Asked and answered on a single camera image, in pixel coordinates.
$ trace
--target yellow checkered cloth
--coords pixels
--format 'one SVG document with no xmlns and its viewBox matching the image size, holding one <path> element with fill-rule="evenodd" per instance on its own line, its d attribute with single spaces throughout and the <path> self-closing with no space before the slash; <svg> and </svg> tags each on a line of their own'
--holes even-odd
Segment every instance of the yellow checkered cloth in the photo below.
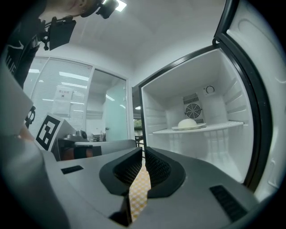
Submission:
<svg viewBox="0 0 286 229">
<path fill-rule="evenodd" d="M 147 204 L 147 192 L 151 189 L 149 173 L 146 170 L 145 163 L 142 162 L 142 168 L 137 174 L 129 190 L 129 201 L 131 217 L 134 222 L 140 212 Z"/>
</svg>

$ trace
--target fan vent grille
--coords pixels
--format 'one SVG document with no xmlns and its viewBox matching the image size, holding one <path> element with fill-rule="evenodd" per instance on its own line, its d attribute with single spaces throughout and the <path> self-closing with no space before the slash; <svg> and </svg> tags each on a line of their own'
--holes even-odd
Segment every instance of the fan vent grille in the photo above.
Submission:
<svg viewBox="0 0 286 229">
<path fill-rule="evenodd" d="M 187 96 L 183 97 L 183 101 L 184 101 L 185 105 L 192 103 L 192 102 L 197 102 L 198 101 L 198 95 L 197 95 L 197 93 L 187 95 Z"/>
<path fill-rule="evenodd" d="M 192 103 L 187 106 L 186 108 L 186 115 L 191 118 L 195 119 L 201 114 L 201 108 L 198 104 Z"/>
<path fill-rule="evenodd" d="M 203 124 L 204 123 L 204 119 L 196 119 L 195 121 L 197 124 Z"/>
</svg>

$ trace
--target paper sign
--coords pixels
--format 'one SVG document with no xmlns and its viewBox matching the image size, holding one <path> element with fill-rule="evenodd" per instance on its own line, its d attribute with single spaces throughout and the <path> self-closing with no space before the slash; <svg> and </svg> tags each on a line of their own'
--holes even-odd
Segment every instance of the paper sign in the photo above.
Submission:
<svg viewBox="0 0 286 229">
<path fill-rule="evenodd" d="M 65 88 L 59 86 L 57 87 L 52 108 L 53 114 L 62 114 L 62 115 L 70 114 L 72 93 L 73 93 L 72 88 Z"/>
<path fill-rule="evenodd" d="M 55 97 L 54 100 L 59 99 L 59 100 L 72 100 L 72 93 L 73 89 L 72 88 L 65 88 L 65 87 L 57 87 L 57 90 L 55 92 Z"/>
</svg>

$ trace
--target temperature dial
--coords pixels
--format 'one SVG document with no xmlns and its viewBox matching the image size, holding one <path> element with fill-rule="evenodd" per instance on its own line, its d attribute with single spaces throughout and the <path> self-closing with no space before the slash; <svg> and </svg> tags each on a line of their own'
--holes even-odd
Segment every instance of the temperature dial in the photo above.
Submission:
<svg viewBox="0 0 286 229">
<path fill-rule="evenodd" d="M 215 88 L 213 86 L 207 86 L 204 88 L 205 96 L 209 96 L 215 93 Z"/>
</svg>

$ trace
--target white plate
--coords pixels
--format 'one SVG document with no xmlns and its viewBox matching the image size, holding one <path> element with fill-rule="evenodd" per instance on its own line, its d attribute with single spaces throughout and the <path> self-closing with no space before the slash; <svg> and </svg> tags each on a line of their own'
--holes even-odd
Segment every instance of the white plate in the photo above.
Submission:
<svg viewBox="0 0 286 229">
<path fill-rule="evenodd" d="M 205 125 L 206 125 L 206 123 L 202 123 L 202 124 L 199 124 L 199 125 L 196 125 L 196 126 L 193 126 L 193 127 L 184 127 L 184 128 L 172 127 L 172 130 L 174 130 L 174 131 L 196 130 L 196 129 L 199 129 L 199 128 L 205 126 Z"/>
</svg>

